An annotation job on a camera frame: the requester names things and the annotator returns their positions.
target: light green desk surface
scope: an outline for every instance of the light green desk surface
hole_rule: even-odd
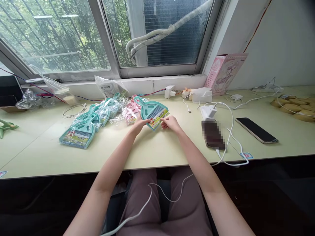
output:
[[[315,86],[301,86],[286,87],[284,92],[298,97],[315,97],[313,91]],[[244,102],[258,97],[247,90],[229,91],[229,93],[243,95]],[[259,95],[268,95],[268,93],[259,93]],[[147,98],[159,101],[169,108],[170,114],[177,118],[184,131],[210,163],[219,160],[216,152],[205,145],[201,129],[202,116],[197,110],[198,104],[188,101],[192,111],[188,113],[187,107],[179,96],[171,99],[165,99],[162,95]],[[250,153],[254,160],[315,154],[315,122],[296,120],[292,115],[279,111],[269,104],[272,99],[270,97],[252,101],[233,111],[234,118],[248,117],[280,141],[277,144],[262,144],[234,122],[233,135],[243,145],[243,151]],[[213,97],[213,101],[224,102],[232,107],[237,106],[236,103],[228,102],[223,96]],[[2,179],[98,172],[130,129],[124,122],[108,123],[95,134],[87,150],[61,145],[58,139],[74,119],[61,117],[65,107],[67,105],[58,103],[52,109],[33,112],[17,114],[0,112],[1,118],[20,126],[19,129],[7,131],[4,139],[0,140],[2,150],[0,171],[8,171]],[[215,118],[226,141],[229,134],[226,128],[231,127],[230,111],[220,105]],[[241,161],[238,143],[232,138],[230,143],[224,160]],[[153,132],[145,126],[134,143],[125,169],[187,164],[178,139],[172,131],[159,129]]]
[[[169,108],[171,115],[178,119],[184,131],[209,162],[215,163],[219,160],[217,153],[205,145],[201,128],[202,116],[200,111],[197,110],[198,104],[189,101],[192,113],[188,113],[187,107],[180,96],[171,99],[165,99],[162,95],[148,96],[147,98],[162,102]],[[21,126],[21,129],[19,132],[11,131],[7,137],[0,140],[0,142],[6,142],[6,145],[3,146],[5,153],[10,153],[9,157],[3,160],[2,157],[0,158],[1,171],[8,171],[2,179],[98,172],[131,128],[127,127],[124,121],[118,125],[107,123],[95,134],[93,141],[86,150],[61,145],[58,139],[74,119],[62,118],[62,110],[65,107],[67,105],[58,103],[56,108],[50,110],[40,109],[36,113],[27,111],[25,116],[23,114],[7,115],[7,120]],[[50,114],[50,123],[47,122],[47,113]],[[45,127],[38,130],[36,136],[29,137],[28,140],[18,138],[21,135],[20,133],[23,133],[24,126],[27,125],[28,128],[34,130],[38,129],[37,124],[40,124],[41,120]],[[13,138],[9,139],[9,135],[13,138],[16,137],[18,140],[14,142]],[[224,137],[228,136],[226,129],[223,130],[223,135]],[[19,147],[22,151],[15,151],[15,147]],[[228,147],[224,159],[226,161],[242,160],[231,145]],[[171,130],[161,130],[159,128],[153,132],[145,126],[135,140],[125,169],[170,167],[187,164],[179,141]]]

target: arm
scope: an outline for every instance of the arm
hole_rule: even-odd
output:
[[[100,235],[112,191],[123,171],[136,136],[147,122],[150,120],[142,120],[138,116],[136,123],[96,176],[91,189],[64,236]]]
[[[211,165],[181,129],[176,118],[170,116],[162,121],[163,129],[170,128],[177,134],[189,166],[204,194],[219,235],[255,235],[232,202]]]

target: pink pants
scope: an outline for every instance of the pink pants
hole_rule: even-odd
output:
[[[180,196],[183,180],[191,175],[189,167],[176,167],[171,178],[171,200]],[[139,213],[149,199],[151,189],[149,183],[157,183],[156,169],[135,170],[133,181],[128,193],[126,207],[121,222]],[[151,185],[151,199],[142,213],[127,222],[117,236],[166,236],[166,235],[211,235],[209,219],[205,210],[201,190],[194,176],[189,177],[183,187],[181,198],[170,203],[168,220],[161,223],[161,210],[158,198],[158,187]]]

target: pink box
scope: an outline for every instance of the pink box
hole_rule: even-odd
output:
[[[224,95],[247,56],[248,53],[216,56],[204,87],[212,88],[213,96]]]

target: person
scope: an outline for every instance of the person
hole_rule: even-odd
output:
[[[120,177],[137,135],[150,120],[139,116],[130,131],[101,168],[65,236],[100,235],[111,193]],[[161,223],[158,189],[152,188],[151,199],[142,213],[128,221],[116,235],[212,235],[201,191],[220,236],[255,235],[246,223],[218,176],[203,154],[185,134],[173,116],[162,119],[162,129],[171,129],[177,135],[185,153],[188,167],[176,167],[171,177],[171,200],[168,220]],[[137,215],[151,194],[149,183],[157,183],[156,169],[133,171],[121,221]]]

